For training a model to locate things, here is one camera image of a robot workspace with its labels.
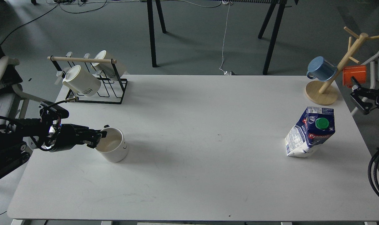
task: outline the wooden base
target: wooden base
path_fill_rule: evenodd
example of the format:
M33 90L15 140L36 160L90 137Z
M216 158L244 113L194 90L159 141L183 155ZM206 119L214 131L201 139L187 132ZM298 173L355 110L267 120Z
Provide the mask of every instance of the wooden base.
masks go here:
M319 93L319 89L324 84L323 81L312 81L305 87L305 94L316 104L319 105L331 105L338 97L337 90L334 87L329 86L324 94Z

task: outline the white chair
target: white chair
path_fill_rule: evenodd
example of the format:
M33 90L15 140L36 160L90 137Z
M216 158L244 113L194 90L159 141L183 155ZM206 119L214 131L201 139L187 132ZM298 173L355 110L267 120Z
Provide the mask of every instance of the white chair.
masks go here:
M8 56L4 56L0 59L0 90L7 87L7 84L3 82L2 78L5 74L8 65L12 65L15 67L19 65L19 61L15 58L10 58ZM30 100L36 102L46 101L43 98L39 98L37 96L24 93L20 84L13 84L11 85L11 87L13 89L12 92L0 94L0 116L15 118L18 112L20 112L18 114L18 118L24 118ZM23 103L21 105L21 109L18 110L20 101L23 101Z

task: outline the power strip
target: power strip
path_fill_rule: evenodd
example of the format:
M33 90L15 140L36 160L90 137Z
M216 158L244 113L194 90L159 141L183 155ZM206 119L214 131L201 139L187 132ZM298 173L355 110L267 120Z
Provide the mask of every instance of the power strip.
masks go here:
M70 3L73 0L53 0L53 1L54 1L54 3Z

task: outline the orange mug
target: orange mug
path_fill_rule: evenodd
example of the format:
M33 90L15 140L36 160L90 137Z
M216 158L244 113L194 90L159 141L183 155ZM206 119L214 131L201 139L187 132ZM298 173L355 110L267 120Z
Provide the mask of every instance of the orange mug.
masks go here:
M366 83L366 65L344 67L342 70L342 85L351 88L354 85L351 77L355 77L360 84Z

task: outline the wooden mug tree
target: wooden mug tree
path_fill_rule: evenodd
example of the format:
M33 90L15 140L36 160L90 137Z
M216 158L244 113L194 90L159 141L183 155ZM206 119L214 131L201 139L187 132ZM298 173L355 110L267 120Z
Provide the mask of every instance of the wooden mug tree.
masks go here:
M360 63L358 60L353 58L353 56L366 40L379 38L379 35L369 37L369 35L366 33L361 33L360 35L358 35L352 30L348 29L348 27L344 27L344 30L347 31L352 36L354 36L356 38L356 41L354 42L354 44L351 44L352 37L349 37L348 51L344 55L340 63L338 63L337 72L334 74L334 76L330 80L325 81L325 82L312 81L308 83L308 85L305 88L306 96L316 104L331 105L337 100L338 93L335 90L335 88L331 86L331 83L338 77L338 75L341 73L344 67L348 64L349 60L352 60L357 64Z

